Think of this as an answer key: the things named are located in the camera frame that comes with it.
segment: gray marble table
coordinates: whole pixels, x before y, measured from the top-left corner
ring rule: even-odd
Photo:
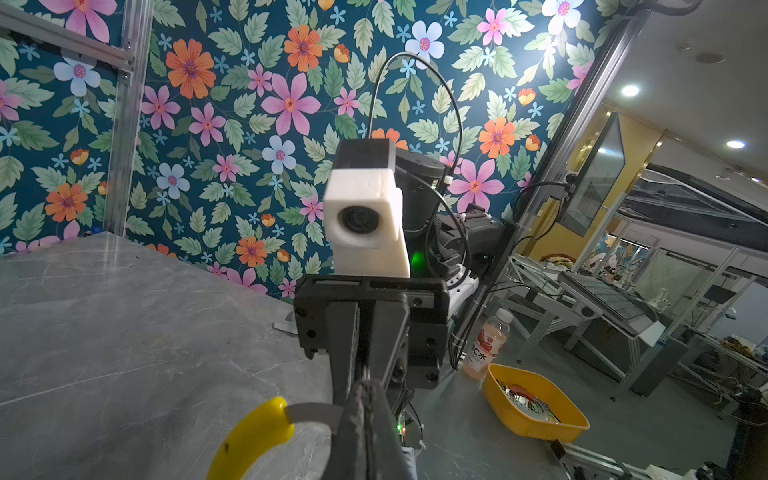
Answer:
[[[329,402],[327,357],[274,330],[290,306],[110,233],[0,258],[0,478],[202,479],[274,396]],[[421,480],[563,479],[461,374],[414,405]],[[329,432],[299,425],[248,478],[322,475]]]

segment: light blue flower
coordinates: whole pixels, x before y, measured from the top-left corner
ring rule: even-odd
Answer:
[[[405,25],[403,27],[398,27],[397,28],[397,35],[395,35],[395,37],[399,38],[400,40],[402,40],[402,43],[406,43],[406,41],[409,38],[411,38],[411,32],[408,31],[408,30],[409,30],[409,26],[408,25]]]
[[[252,52],[249,53],[248,49],[244,48],[243,49],[243,56],[240,57],[240,60],[244,61],[245,65],[250,65],[252,63],[256,63],[256,60],[254,60],[255,57],[256,57],[256,52],[255,51],[252,51]]]
[[[10,249],[11,247],[13,247],[11,242],[8,241],[10,239],[11,239],[11,237],[6,237],[6,238],[0,240],[0,255],[5,253],[5,249],[6,248]]]
[[[101,157],[99,158],[93,158],[88,161],[88,168],[92,168],[93,171],[98,170],[98,168],[101,166]]]
[[[440,151],[440,153],[448,150],[448,141],[443,140],[443,138],[440,137],[440,141],[437,143],[437,145],[435,145],[435,148],[437,148]]]
[[[157,46],[162,47],[163,51],[168,51],[168,49],[170,48],[170,42],[172,40],[173,39],[170,36],[166,37],[164,33],[161,33],[160,40],[157,41]]]
[[[32,42],[32,45],[27,45],[27,42],[23,41],[22,46],[18,50],[18,53],[21,55],[26,54],[27,60],[32,60],[32,57],[40,58],[40,54],[35,51],[37,50],[37,48],[38,48],[38,44]]]
[[[442,19],[445,20],[445,26],[447,27],[452,27],[458,21],[458,18],[453,15],[453,10],[451,10],[451,13],[443,15]]]
[[[3,127],[0,127],[0,145],[5,142],[5,145],[10,147],[11,143],[20,141],[17,133],[18,129],[16,127],[11,127],[11,130],[5,130]]]
[[[507,92],[504,94],[504,98],[506,98],[507,101],[512,101],[512,98],[518,97],[518,94],[515,93],[515,87],[505,88],[504,91]]]
[[[403,59],[402,67],[400,68],[400,73],[406,74],[406,78],[410,77],[411,74],[415,75],[416,70],[413,67],[415,63],[416,63],[415,58],[411,58],[410,60]]]
[[[154,134],[152,134],[154,137],[154,143],[165,145],[165,141],[168,139],[168,136],[163,133],[163,129],[156,131]]]
[[[536,104],[536,102],[533,102],[533,105],[531,105],[532,108],[528,110],[528,113],[531,114],[531,118],[536,118],[541,116],[541,109],[544,108],[544,105]]]
[[[170,203],[170,198],[168,198],[168,192],[163,190],[159,194],[157,194],[157,201],[163,205],[168,205]]]
[[[346,13],[346,10],[339,10],[338,5],[333,6],[333,13],[331,14],[331,20],[336,20],[336,25],[339,24],[339,22],[344,22],[344,14]]]
[[[80,118],[83,118],[85,114],[90,114],[91,109],[88,108],[88,100],[81,101],[79,98],[75,98],[71,113],[80,115]]]
[[[214,57],[214,60],[216,61],[216,64],[214,65],[214,70],[220,71],[221,73],[224,73],[225,70],[229,70],[230,66],[227,64],[227,56],[221,55],[221,58]]]
[[[491,51],[490,48],[485,47],[485,51],[480,60],[484,65],[493,65],[496,62],[496,50]]]
[[[69,163],[69,159],[66,158],[64,154],[59,154],[58,157],[51,157],[51,161],[53,162],[54,168],[61,168]]]
[[[272,187],[275,187],[275,191],[277,192],[277,189],[283,188],[283,179],[278,177],[277,175],[273,175],[272,181],[269,182],[267,185],[271,185]]]
[[[214,7],[214,9],[210,11],[210,15],[208,16],[210,16],[214,20],[214,23],[218,23],[218,22],[221,22],[221,12],[222,12],[221,10]]]

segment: pink flower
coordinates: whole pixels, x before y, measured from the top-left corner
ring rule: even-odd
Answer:
[[[7,90],[5,82],[0,80],[0,118],[5,117],[10,121],[17,121],[18,112],[14,108],[22,104],[22,98],[18,95],[6,95]]]
[[[312,198],[302,198],[301,203],[304,204],[304,208],[299,210],[302,215],[309,215],[310,223],[315,222],[315,217],[323,219],[323,202],[317,203],[317,194],[313,194]]]
[[[238,285],[247,286],[251,290],[256,290],[258,293],[266,294],[269,291],[266,289],[264,285],[260,283],[253,285],[253,282],[256,280],[256,271],[253,268],[249,268],[248,270],[243,272],[242,280],[240,279],[240,274],[237,272],[237,270],[235,270],[234,268],[228,268],[227,280],[229,280],[232,283],[237,283]]]
[[[228,269],[225,266],[221,266],[218,262],[214,262],[213,265],[208,266],[209,272],[213,275],[220,276],[221,278],[227,278],[227,270]]]
[[[352,118],[355,117],[353,108],[360,108],[360,102],[355,100],[356,96],[357,90],[352,90],[347,94],[346,88],[341,87],[341,96],[333,99],[333,103],[339,105],[339,115],[348,114]]]
[[[440,157],[440,163],[443,165],[448,165],[449,167],[454,167],[453,174],[459,175],[462,172],[462,169],[459,168],[464,161],[463,158],[459,157],[456,163],[454,164],[454,160],[456,159],[456,152],[451,151],[448,153],[447,157]]]
[[[493,159],[483,162],[477,174],[475,174],[475,164],[469,160],[462,162],[462,175],[467,181],[453,180],[453,183],[448,187],[448,191],[454,195],[464,194],[458,200],[457,211],[459,213],[465,212],[470,202],[488,211],[491,201],[485,194],[496,195],[504,190],[504,184],[500,180],[489,180],[495,171],[496,166]]]
[[[278,74],[273,74],[272,88],[274,88],[277,97],[265,98],[261,102],[261,108],[272,115],[280,114],[277,118],[277,134],[288,133],[291,122],[293,122],[297,132],[308,135],[310,133],[310,121],[306,119],[304,114],[313,114],[318,111],[320,102],[314,97],[301,98],[306,91],[306,74],[300,73],[293,77],[290,91],[286,79]]]
[[[79,233],[80,233],[80,224],[78,223],[77,220],[73,220],[69,222],[66,228],[64,228],[64,240],[75,238]],[[59,242],[61,242],[61,239],[59,237],[56,237],[55,235],[49,235],[48,237],[42,237],[40,240],[34,240],[32,242],[29,242],[29,244],[26,244],[24,242],[17,242],[16,251],[19,253],[34,252],[40,247],[47,247],[49,245],[53,245],[54,243],[59,243]]]
[[[485,11],[485,19],[488,21],[478,25],[478,30],[485,32],[485,37],[482,38],[483,45],[490,44],[491,40],[496,43],[496,45],[501,45],[502,33],[507,35],[512,34],[512,25],[505,20],[506,15],[506,8],[502,8],[496,12],[496,15],[493,15],[493,10],[490,8]]]
[[[531,172],[526,173],[525,174],[525,178],[523,178],[522,180],[520,180],[518,182],[518,187],[526,188],[531,183],[531,178],[532,177],[533,177],[533,175],[531,175]]]
[[[288,281],[287,278],[283,279],[283,285],[278,285],[277,288],[283,291],[283,298],[289,296],[294,298],[296,296],[296,281]]]
[[[260,97],[264,96],[265,90],[272,91],[272,84],[270,83],[272,72],[264,71],[264,67],[261,66],[261,63],[256,66],[256,71],[249,70],[248,76],[251,79],[248,88],[255,90]]]
[[[589,72],[590,68],[592,68],[592,62],[589,62],[586,67],[576,65],[574,67],[574,75],[576,78],[568,82],[568,85],[566,85],[568,90],[578,90],[581,86],[581,82],[587,77],[587,72]]]
[[[67,30],[85,35],[85,24],[91,27],[91,33],[97,40],[109,43],[109,28],[104,19],[98,16],[112,15],[118,8],[115,0],[40,0],[48,10],[62,14],[72,10],[67,18]]]
[[[190,125],[190,133],[199,134],[203,132],[200,136],[200,142],[204,147],[208,146],[211,137],[217,142],[224,141],[224,137],[221,136],[221,132],[217,128],[223,127],[227,121],[220,115],[214,117],[214,106],[210,102],[205,104],[203,110],[205,115],[203,115],[199,108],[192,107],[192,117],[197,121],[192,122],[192,125]]]
[[[219,181],[224,182],[229,179],[230,182],[234,182],[235,175],[240,173],[240,165],[235,164],[235,157],[227,155],[227,159],[224,160],[224,157],[217,155],[216,160],[219,164],[214,165],[214,172],[219,174]]]
[[[157,130],[160,128],[161,119],[166,127],[175,128],[176,123],[171,115],[179,113],[181,107],[175,101],[168,101],[168,97],[170,97],[168,86],[163,85],[160,87],[157,94],[154,93],[152,87],[144,87],[144,95],[146,95],[149,101],[141,102],[141,113],[146,115],[152,114],[152,129]]]

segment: white flower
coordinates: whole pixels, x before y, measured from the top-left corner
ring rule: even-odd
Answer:
[[[563,30],[563,22],[574,28],[581,20],[581,13],[576,9],[584,0],[544,0],[541,13],[545,17],[552,17],[549,21],[550,35],[557,35]]]
[[[264,160],[272,162],[272,173],[280,175],[283,168],[293,170],[296,166],[296,158],[291,157],[291,154],[296,151],[296,145],[290,140],[283,142],[280,137],[273,135],[270,137],[270,147],[265,147],[261,155]]]
[[[157,178],[157,186],[165,190],[168,189],[168,196],[176,200],[179,197],[179,190],[187,191],[190,189],[190,181],[184,176],[184,168],[175,164],[171,168],[168,164],[160,164],[160,175]]]
[[[78,55],[73,51],[64,49],[61,50],[61,56],[64,61],[53,66],[53,74],[61,81],[72,80],[69,89],[75,97],[85,96],[86,84],[93,88],[101,84],[101,75],[93,69],[96,66],[95,58]]]
[[[442,35],[442,27],[438,22],[432,22],[427,29],[424,21],[419,20],[413,24],[411,32],[413,38],[406,42],[406,51],[417,54],[425,61],[429,61],[430,57],[440,58],[445,53],[445,46],[441,41],[437,41]],[[416,66],[422,70],[426,69],[420,61],[416,62]]]

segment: yellow basket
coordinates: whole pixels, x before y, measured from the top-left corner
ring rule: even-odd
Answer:
[[[501,380],[507,386],[520,385],[544,400],[561,423],[537,420],[526,415],[509,400],[496,380]],[[520,436],[573,442],[589,430],[587,417],[571,399],[554,383],[537,373],[492,363],[488,366],[488,375],[485,376],[482,389],[498,419]]]

